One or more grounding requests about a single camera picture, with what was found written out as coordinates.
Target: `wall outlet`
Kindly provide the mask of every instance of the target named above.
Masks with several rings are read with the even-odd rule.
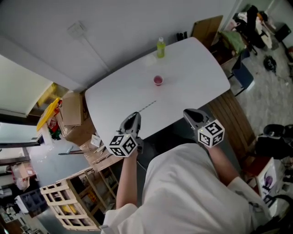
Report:
[[[80,38],[82,35],[84,35],[84,33],[86,32],[86,28],[83,26],[83,24],[81,22],[76,22],[73,25],[71,25],[68,29],[67,29],[67,33],[72,36],[73,39],[78,39]]]

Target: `plastic cup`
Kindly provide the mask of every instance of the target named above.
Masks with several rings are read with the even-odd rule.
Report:
[[[164,82],[164,79],[160,75],[156,75],[154,77],[154,83],[156,86],[160,86],[163,82]]]

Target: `bottle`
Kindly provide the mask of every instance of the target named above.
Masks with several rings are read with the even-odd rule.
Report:
[[[165,56],[165,47],[166,43],[164,42],[164,38],[159,37],[159,40],[157,42],[157,57],[163,58]]]

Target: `white cloth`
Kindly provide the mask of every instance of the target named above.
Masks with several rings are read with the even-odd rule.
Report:
[[[222,184],[206,152],[180,145],[147,169],[143,205],[106,212],[106,234],[246,234],[269,220],[261,198],[239,177]]]

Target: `wooden pallet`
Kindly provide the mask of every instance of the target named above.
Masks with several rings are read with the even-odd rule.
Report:
[[[99,219],[116,203],[117,187],[110,167],[100,172],[89,167],[40,190],[63,227],[97,231],[102,225]]]
[[[240,162],[250,151],[255,134],[240,104],[231,90],[223,93],[207,104],[208,108],[224,126],[226,136]]]

